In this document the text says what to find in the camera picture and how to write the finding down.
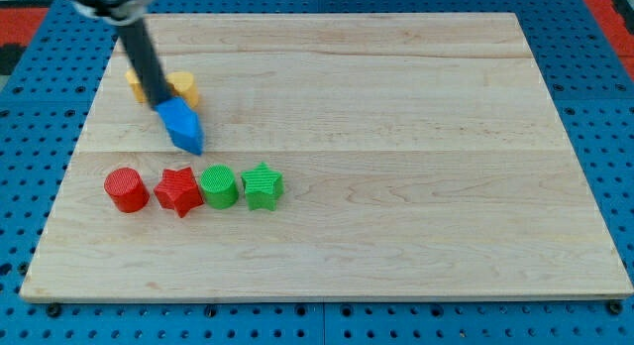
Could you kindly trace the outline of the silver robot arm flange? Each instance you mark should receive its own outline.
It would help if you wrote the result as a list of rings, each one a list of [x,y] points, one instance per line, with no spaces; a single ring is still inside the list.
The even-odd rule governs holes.
[[[81,15],[103,19],[110,25],[126,26],[141,19],[154,0],[71,0]]]

